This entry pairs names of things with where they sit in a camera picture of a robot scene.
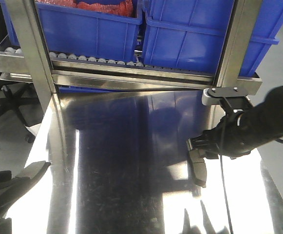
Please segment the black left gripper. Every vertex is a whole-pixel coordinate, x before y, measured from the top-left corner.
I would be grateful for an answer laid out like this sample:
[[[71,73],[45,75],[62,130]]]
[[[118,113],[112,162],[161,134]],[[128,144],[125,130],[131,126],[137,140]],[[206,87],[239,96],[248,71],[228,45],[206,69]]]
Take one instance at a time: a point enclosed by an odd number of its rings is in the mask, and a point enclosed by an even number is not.
[[[2,216],[44,176],[51,165],[47,161],[33,162],[11,179],[11,171],[0,171],[0,234],[12,233],[12,220]]]

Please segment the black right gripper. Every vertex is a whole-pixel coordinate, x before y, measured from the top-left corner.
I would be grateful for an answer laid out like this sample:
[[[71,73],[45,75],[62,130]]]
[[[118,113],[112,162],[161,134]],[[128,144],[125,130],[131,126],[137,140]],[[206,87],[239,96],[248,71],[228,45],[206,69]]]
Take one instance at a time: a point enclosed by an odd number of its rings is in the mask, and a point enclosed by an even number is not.
[[[240,157],[251,150],[283,136],[283,86],[272,89],[264,101],[253,107],[243,87],[206,88],[205,106],[220,105],[228,115],[202,136],[189,138],[188,151],[198,151],[199,158],[217,155]]]

